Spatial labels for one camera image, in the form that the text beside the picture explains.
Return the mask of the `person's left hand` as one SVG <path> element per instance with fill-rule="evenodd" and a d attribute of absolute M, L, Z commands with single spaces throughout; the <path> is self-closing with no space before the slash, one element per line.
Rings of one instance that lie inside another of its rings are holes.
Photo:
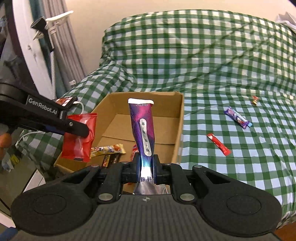
<path fill-rule="evenodd" d="M 0 160 L 5 156 L 5 149 L 11 146 L 12 138 L 10 133 L 4 133 L 0 136 Z"/>

